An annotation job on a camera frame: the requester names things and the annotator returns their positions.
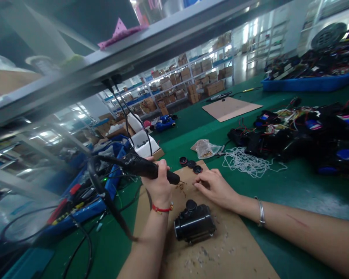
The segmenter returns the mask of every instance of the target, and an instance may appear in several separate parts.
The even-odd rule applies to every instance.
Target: fluorescent light
[[[257,25],[259,23],[259,18],[255,19],[255,22],[253,23],[253,35],[256,36],[257,35]]]

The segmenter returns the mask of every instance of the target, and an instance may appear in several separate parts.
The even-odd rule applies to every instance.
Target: green table surface
[[[262,76],[257,76],[240,83],[234,86],[232,91],[239,92],[257,87],[262,78]],[[332,93],[268,93],[257,90],[236,95],[234,98],[254,102],[263,105],[262,109],[272,110],[288,104],[297,95],[302,98],[302,105],[327,105],[337,101],[345,103],[349,99],[349,86]],[[179,111],[176,127],[162,133],[152,134],[164,150],[164,158],[173,171],[180,168],[178,159],[181,156],[186,156],[189,160],[198,160],[196,152],[190,150],[197,140],[209,139],[213,144],[223,145],[228,140],[227,132],[231,128],[238,127],[238,117],[220,123],[202,109],[204,105],[205,103],[196,103]],[[252,127],[256,116],[261,113],[262,109],[243,115],[247,127]],[[285,171],[268,170],[260,179],[254,179],[246,173],[222,167],[223,158],[210,158],[205,162],[210,169],[218,168],[226,181],[242,195],[258,196],[261,200],[349,220],[349,180],[316,175],[310,164],[303,159],[298,158],[289,162],[288,169]],[[280,165],[274,164],[273,167],[278,169]],[[132,200],[138,186],[138,183],[133,183],[120,192],[123,205]],[[118,198],[115,198],[115,202],[119,207]],[[136,209],[137,202],[123,212],[123,217],[132,231]],[[86,222],[85,228],[89,229],[96,219]],[[286,240],[266,229],[258,228],[250,220],[243,218],[243,221],[282,279],[340,278],[336,272]],[[102,223],[99,232],[94,230],[91,233],[93,267],[90,279],[116,278],[131,249],[131,242],[111,216],[105,217]],[[46,267],[42,279],[62,277],[65,263],[82,237],[81,231],[75,229],[59,237],[47,237],[38,241],[38,246],[55,250],[55,255]],[[68,278],[83,278],[87,259],[88,246],[85,241],[75,256]]]

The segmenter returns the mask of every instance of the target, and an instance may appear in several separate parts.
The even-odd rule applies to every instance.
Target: pink paper
[[[117,41],[120,41],[138,31],[144,30],[146,29],[148,26],[144,25],[144,26],[136,26],[130,29],[127,29],[124,25],[124,23],[122,22],[122,20],[119,18],[117,20],[117,25],[115,28],[115,32],[112,35],[111,39],[108,39],[107,41],[101,42],[98,44],[98,46],[100,47],[101,50],[104,50],[105,48],[107,48],[108,46],[111,46],[112,44],[116,43]]]

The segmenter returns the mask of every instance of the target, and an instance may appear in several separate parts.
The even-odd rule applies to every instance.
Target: wrist
[[[239,215],[244,215],[245,210],[248,208],[248,203],[250,203],[251,198],[239,195],[232,197],[232,203],[230,205],[230,210]]]
[[[168,209],[171,206],[170,200],[155,200],[152,202],[159,209]]]

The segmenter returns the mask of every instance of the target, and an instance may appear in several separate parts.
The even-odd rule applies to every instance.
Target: cardboard mat
[[[208,169],[203,160],[198,161],[203,170]],[[193,185],[196,174],[188,167],[176,171],[183,187],[173,185],[173,211],[169,213],[166,245],[159,278],[258,278],[278,279],[279,276],[261,251],[241,218],[222,209],[207,199]],[[150,213],[145,188],[141,187],[136,214],[134,235],[140,236]],[[210,207],[216,232],[212,238],[189,245],[177,241],[174,220],[192,199],[198,205]]]
[[[203,109],[219,122],[223,122],[261,107],[262,105],[227,97],[224,101],[220,100],[210,105],[205,105]]]

